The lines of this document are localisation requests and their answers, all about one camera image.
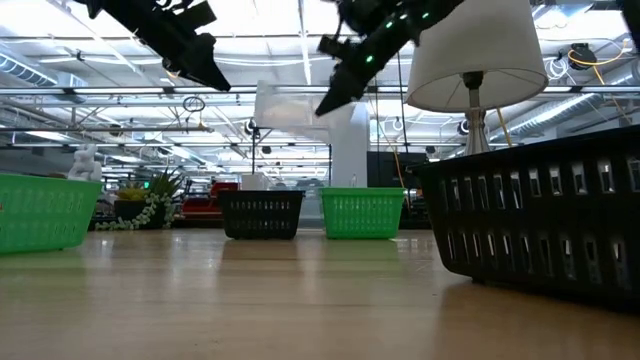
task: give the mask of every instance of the small figurine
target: small figurine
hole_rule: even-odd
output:
[[[69,171],[69,180],[100,181],[102,179],[102,166],[94,161],[97,146],[95,144],[81,145],[73,154],[74,163]]]

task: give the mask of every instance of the ventilation duct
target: ventilation duct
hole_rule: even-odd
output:
[[[9,49],[0,49],[0,72],[15,76],[29,84],[37,87],[84,87],[87,82],[79,77],[61,71],[43,69],[39,65],[34,65],[23,56],[16,54]],[[79,95],[56,95],[60,100],[72,101],[80,104],[86,101],[84,96]]]
[[[608,85],[634,85],[640,83],[640,79],[634,78],[638,72],[639,60],[633,60],[629,64],[609,72],[605,76]],[[599,85],[594,81],[590,85]],[[507,124],[510,134],[518,137],[525,137],[534,132],[542,132],[570,120],[576,116],[584,115],[593,111],[605,103],[602,94],[581,94],[563,101],[552,101],[519,116]],[[504,132],[501,128],[494,130],[490,134],[490,141],[500,141],[504,139]]]

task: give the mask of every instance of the black plastic basket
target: black plastic basket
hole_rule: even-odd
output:
[[[447,269],[640,298],[640,127],[414,168]]]
[[[224,231],[233,239],[293,239],[303,196],[303,191],[221,191]]]

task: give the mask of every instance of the white lampshade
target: white lampshade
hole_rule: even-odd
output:
[[[466,0],[420,36],[407,103],[437,112],[470,109],[461,74],[484,71],[480,107],[527,100],[548,83],[529,0]]]

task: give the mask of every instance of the green basket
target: green basket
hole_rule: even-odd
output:
[[[82,244],[102,184],[0,175],[0,254]]]
[[[390,239],[398,234],[404,189],[322,189],[329,239]]]

